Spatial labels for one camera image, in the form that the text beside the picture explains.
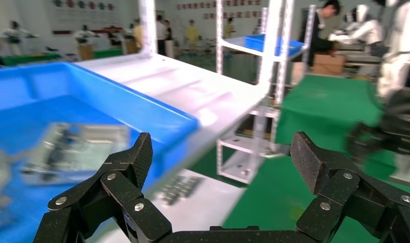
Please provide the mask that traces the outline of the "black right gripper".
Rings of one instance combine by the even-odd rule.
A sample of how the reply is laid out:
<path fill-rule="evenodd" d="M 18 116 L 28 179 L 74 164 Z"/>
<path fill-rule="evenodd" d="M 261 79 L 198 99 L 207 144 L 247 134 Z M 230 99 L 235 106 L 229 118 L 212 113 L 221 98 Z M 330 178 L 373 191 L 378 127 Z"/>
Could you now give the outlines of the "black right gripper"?
<path fill-rule="evenodd" d="M 347 134 L 350 158 L 366 158 L 372 154 L 369 138 L 376 151 L 410 155 L 410 91 L 397 91 L 388 101 L 379 128 L 357 123 Z"/>

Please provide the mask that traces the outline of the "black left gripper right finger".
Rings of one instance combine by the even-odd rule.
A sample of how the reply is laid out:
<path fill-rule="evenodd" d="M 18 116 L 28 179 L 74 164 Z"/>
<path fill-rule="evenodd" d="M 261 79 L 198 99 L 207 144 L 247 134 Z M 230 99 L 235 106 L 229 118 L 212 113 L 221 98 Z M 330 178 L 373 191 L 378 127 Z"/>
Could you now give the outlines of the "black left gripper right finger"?
<path fill-rule="evenodd" d="M 344 154 L 318 147 L 304 132 L 294 134 L 290 155 L 315 196 L 296 223 L 298 232 L 330 242 L 348 217 L 380 242 L 410 242 L 410 193 L 364 173 Z"/>

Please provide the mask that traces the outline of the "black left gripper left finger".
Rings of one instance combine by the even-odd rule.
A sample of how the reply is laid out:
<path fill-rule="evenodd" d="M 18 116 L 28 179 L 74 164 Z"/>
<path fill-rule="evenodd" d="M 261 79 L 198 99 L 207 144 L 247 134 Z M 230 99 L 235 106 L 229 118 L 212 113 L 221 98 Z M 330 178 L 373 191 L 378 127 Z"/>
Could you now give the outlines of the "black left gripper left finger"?
<path fill-rule="evenodd" d="M 172 233 L 169 220 L 142 193 L 153 158 L 149 133 L 132 148 L 107 157 L 85 181 L 48 203 L 33 242 L 86 242 L 112 218 L 130 242 L 160 242 Z"/>

